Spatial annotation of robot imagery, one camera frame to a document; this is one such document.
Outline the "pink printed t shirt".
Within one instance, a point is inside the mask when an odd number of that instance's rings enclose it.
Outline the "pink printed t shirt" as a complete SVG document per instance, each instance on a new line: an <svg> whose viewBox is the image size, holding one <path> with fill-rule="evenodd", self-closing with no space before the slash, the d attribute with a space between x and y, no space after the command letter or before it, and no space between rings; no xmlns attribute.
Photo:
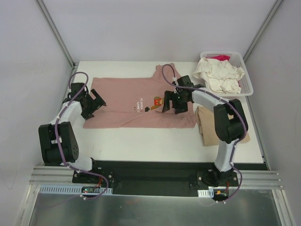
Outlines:
<svg viewBox="0 0 301 226"><path fill-rule="evenodd" d="M156 66L149 78L94 78L91 88L106 102L84 122L85 129L114 128L194 128L197 122L193 104L188 111L163 113L164 92L173 91L172 78L180 78L175 65Z"/></svg>

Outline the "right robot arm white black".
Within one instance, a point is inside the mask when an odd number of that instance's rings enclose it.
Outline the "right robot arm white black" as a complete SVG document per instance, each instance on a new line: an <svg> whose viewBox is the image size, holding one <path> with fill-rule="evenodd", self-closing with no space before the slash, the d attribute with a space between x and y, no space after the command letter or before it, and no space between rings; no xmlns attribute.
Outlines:
<svg viewBox="0 0 301 226"><path fill-rule="evenodd" d="M164 92L162 112L173 108L175 114L184 113L188 110L188 102L202 105L214 114L214 129L219 138L218 154L212 170L202 176L202 182L208 186L222 186L234 171L237 144L248 130L241 102L238 99L226 100L202 89L181 87Z"/></svg>

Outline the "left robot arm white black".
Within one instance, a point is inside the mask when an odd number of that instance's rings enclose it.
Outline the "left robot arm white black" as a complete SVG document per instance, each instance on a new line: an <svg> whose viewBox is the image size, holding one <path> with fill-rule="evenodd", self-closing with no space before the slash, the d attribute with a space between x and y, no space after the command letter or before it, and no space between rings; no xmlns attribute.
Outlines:
<svg viewBox="0 0 301 226"><path fill-rule="evenodd" d="M94 112L106 106L95 89L91 93L83 90L77 99L67 98L59 114L48 124L39 126L38 133L42 159L45 164L63 165L75 171L84 170L83 178L89 183L99 179L99 171L93 168L93 160L79 153L79 145L73 124L82 117L89 120Z"/></svg>

